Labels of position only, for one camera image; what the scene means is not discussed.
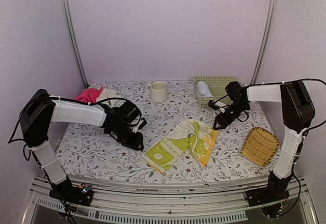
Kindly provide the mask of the light blue towel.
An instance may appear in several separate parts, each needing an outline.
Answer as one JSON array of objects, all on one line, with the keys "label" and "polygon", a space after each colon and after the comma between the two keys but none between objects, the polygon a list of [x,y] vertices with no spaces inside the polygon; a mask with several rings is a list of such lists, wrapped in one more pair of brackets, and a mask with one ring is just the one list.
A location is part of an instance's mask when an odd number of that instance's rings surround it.
[{"label": "light blue towel", "polygon": [[212,93],[209,89],[209,86],[204,81],[197,82],[197,90],[202,97],[212,97]]}]

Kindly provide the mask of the cream green patterned towel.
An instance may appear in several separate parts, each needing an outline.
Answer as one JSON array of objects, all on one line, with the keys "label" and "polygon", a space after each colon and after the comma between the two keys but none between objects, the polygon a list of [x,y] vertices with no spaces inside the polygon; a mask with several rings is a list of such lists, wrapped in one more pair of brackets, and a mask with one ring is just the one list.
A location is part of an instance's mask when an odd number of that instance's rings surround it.
[{"label": "cream green patterned towel", "polygon": [[217,130],[201,121],[183,120],[155,142],[142,158],[160,174],[169,170],[187,150],[199,165],[207,166],[218,135]]}]

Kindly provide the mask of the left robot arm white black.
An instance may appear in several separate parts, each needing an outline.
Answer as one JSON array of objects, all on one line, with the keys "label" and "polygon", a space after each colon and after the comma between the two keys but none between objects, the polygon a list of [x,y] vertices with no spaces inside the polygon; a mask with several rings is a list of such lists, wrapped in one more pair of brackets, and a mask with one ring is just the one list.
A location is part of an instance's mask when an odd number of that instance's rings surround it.
[{"label": "left robot arm white black", "polygon": [[22,140],[48,178],[51,185],[50,197],[63,203],[89,206],[94,194],[86,184],[72,185],[48,142],[48,130],[52,123],[99,127],[122,146],[136,151],[143,150],[143,135],[140,129],[147,122],[140,109],[125,98],[120,98],[123,103],[116,107],[107,105],[108,101],[109,98],[95,103],[81,102],[53,97],[47,90],[39,89],[20,112],[18,123]]}]

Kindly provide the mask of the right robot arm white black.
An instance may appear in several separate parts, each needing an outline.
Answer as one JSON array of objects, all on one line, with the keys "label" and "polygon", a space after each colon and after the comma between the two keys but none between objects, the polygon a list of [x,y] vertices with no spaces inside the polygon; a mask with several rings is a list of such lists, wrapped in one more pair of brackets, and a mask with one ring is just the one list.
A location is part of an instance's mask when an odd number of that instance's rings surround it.
[{"label": "right robot arm white black", "polygon": [[250,102],[281,104],[285,134],[279,159],[268,177],[267,186],[250,188],[244,194],[249,206],[288,198],[288,183],[295,177],[294,164],[300,156],[304,136],[315,116],[315,108],[304,83],[295,80],[243,87],[239,82],[233,81],[225,90],[232,103],[215,117],[215,130],[227,128],[241,113],[246,113],[250,109]]}]

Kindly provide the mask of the green plastic basket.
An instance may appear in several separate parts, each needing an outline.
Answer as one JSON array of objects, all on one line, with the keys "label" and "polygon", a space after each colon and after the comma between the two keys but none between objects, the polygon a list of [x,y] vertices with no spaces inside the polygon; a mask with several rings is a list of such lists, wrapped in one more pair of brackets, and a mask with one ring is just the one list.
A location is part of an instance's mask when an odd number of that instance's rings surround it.
[{"label": "green plastic basket", "polygon": [[[202,97],[197,90],[197,82],[204,81],[208,84],[212,97]],[[226,86],[233,81],[239,81],[236,76],[194,76],[196,98],[200,107],[208,107],[209,100],[218,100],[226,96]]]}]

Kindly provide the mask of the white cream small towel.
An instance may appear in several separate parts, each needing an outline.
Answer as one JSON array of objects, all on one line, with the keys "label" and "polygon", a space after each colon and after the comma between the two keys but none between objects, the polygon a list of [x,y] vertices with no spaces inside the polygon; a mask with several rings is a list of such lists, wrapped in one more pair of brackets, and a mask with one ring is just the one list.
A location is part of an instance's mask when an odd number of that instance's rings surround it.
[{"label": "white cream small towel", "polygon": [[115,90],[111,90],[111,89],[107,89],[107,88],[101,88],[100,89],[100,94],[97,97],[96,101],[100,102],[102,104],[106,104],[109,107],[113,107],[115,106],[115,104],[119,101],[117,99],[112,99],[112,100],[106,100],[105,99],[109,99],[109,98],[120,98],[120,96],[117,94],[117,91]]}]

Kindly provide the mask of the yellow bamboo tray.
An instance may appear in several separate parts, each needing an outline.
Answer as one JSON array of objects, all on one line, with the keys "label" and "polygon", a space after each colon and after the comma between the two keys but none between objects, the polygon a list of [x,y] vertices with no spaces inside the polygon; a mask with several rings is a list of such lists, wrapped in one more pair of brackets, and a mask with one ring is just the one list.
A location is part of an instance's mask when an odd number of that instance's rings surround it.
[{"label": "yellow bamboo tray", "polygon": [[246,136],[240,154],[264,168],[276,154],[279,144],[274,134],[264,128],[254,127]]}]

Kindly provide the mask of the pink rolled towel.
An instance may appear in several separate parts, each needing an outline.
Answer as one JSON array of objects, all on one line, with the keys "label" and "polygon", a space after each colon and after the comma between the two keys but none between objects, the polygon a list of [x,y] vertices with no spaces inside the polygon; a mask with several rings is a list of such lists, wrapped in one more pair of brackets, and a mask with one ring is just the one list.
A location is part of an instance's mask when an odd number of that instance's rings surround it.
[{"label": "pink rolled towel", "polygon": [[76,101],[84,102],[84,103],[95,103],[97,98],[102,93],[103,87],[99,90],[96,88],[84,89],[82,92],[74,98]]}]

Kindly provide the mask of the cream ceramic mug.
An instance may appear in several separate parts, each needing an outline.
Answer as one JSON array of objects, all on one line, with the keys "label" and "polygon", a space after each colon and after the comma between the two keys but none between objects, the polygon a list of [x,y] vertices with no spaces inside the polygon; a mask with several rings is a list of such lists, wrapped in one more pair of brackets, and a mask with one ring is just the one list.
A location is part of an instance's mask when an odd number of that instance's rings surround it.
[{"label": "cream ceramic mug", "polygon": [[148,83],[145,89],[154,102],[163,102],[168,98],[167,84],[163,81]]}]

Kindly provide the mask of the right aluminium frame post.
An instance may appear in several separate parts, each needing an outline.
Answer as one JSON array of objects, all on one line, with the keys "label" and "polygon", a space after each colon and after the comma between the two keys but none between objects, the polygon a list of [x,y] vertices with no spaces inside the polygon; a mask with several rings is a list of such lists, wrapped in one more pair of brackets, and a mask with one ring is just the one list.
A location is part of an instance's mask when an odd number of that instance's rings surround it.
[{"label": "right aluminium frame post", "polygon": [[276,6],[277,6],[277,0],[269,0],[268,8],[267,8],[267,16],[266,16],[264,30],[263,30],[263,36],[262,36],[261,44],[259,47],[254,72],[252,74],[252,78],[250,81],[251,85],[256,84],[257,80],[259,78],[259,74],[260,74],[262,64],[264,61],[264,57],[265,57],[265,53],[266,53],[266,49],[267,49],[267,45],[268,45],[268,40],[269,40],[269,36],[270,36],[272,24],[273,24]]}]

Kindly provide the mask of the aluminium frame post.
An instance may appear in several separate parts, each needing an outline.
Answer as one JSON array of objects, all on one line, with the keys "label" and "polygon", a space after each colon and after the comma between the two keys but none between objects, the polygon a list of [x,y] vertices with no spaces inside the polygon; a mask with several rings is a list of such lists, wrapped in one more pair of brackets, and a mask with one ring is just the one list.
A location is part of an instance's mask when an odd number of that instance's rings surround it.
[{"label": "aluminium frame post", "polygon": [[73,56],[75,59],[78,74],[80,76],[83,87],[87,88],[89,83],[87,80],[86,72],[85,72],[85,69],[83,66],[82,58],[81,58],[78,43],[77,43],[77,38],[76,38],[75,30],[74,30],[69,0],[61,0],[61,3],[62,3],[63,13],[64,13],[65,22],[66,22],[66,26],[67,26],[68,37],[69,37],[69,40],[71,43]]},{"label": "aluminium frame post", "polygon": [[252,74],[252,78],[250,81],[251,85],[256,84],[257,80],[259,78],[259,74],[260,74],[262,64],[264,61],[264,57],[265,57],[265,53],[266,53],[266,49],[267,49],[267,45],[268,45],[268,40],[269,40],[269,36],[270,36],[272,24],[273,24],[276,6],[277,6],[277,0],[269,0],[268,8],[267,8],[267,16],[266,16],[264,30],[263,30],[263,36],[262,36],[261,44],[259,47],[254,72]]}]

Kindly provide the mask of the left aluminium frame post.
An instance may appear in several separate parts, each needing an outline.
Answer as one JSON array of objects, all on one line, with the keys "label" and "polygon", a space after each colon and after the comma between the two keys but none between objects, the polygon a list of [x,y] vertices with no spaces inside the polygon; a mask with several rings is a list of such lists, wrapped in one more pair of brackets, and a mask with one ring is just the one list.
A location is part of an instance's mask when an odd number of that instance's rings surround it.
[{"label": "left aluminium frame post", "polygon": [[75,30],[74,30],[69,0],[61,0],[61,3],[62,3],[63,13],[64,13],[65,22],[66,22],[66,26],[67,26],[68,37],[69,37],[69,40],[71,43],[73,56],[75,59],[78,74],[80,76],[83,87],[87,88],[89,83],[87,80],[86,72],[85,72],[85,69],[83,66],[82,58],[81,58],[78,43],[77,43],[77,38],[76,38]]}]

